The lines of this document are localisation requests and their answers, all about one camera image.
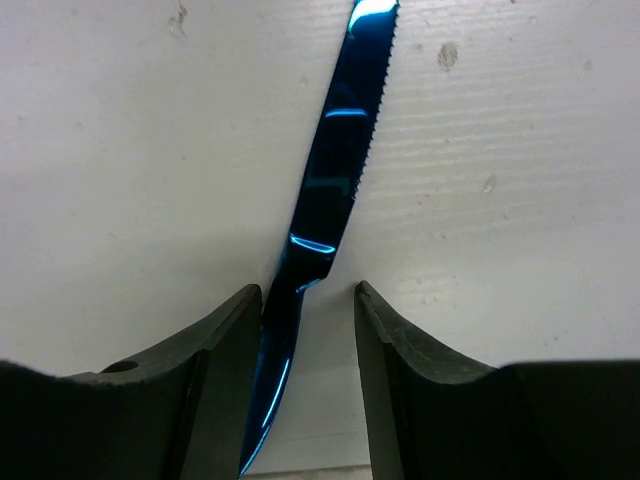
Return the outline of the blue metal knife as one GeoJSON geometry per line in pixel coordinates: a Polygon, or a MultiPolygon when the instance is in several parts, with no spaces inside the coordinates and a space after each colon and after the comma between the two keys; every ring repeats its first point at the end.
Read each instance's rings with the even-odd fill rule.
{"type": "Polygon", "coordinates": [[[354,2],[267,292],[238,473],[245,475],[286,389],[305,292],[324,280],[344,236],[387,83],[400,4],[354,2]]]}

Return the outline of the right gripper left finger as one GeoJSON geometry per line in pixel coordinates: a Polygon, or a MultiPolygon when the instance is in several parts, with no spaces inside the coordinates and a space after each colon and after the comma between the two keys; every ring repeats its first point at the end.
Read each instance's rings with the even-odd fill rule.
{"type": "Polygon", "coordinates": [[[202,320],[100,372],[1,364],[5,479],[234,479],[260,337],[247,285],[202,320]]]}

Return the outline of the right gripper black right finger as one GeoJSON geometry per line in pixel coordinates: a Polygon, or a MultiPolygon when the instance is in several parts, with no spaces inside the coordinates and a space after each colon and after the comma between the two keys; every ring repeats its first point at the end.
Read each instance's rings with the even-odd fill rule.
{"type": "Polygon", "coordinates": [[[376,479],[635,479],[639,364],[495,368],[440,342],[369,283],[355,336],[376,479]]]}

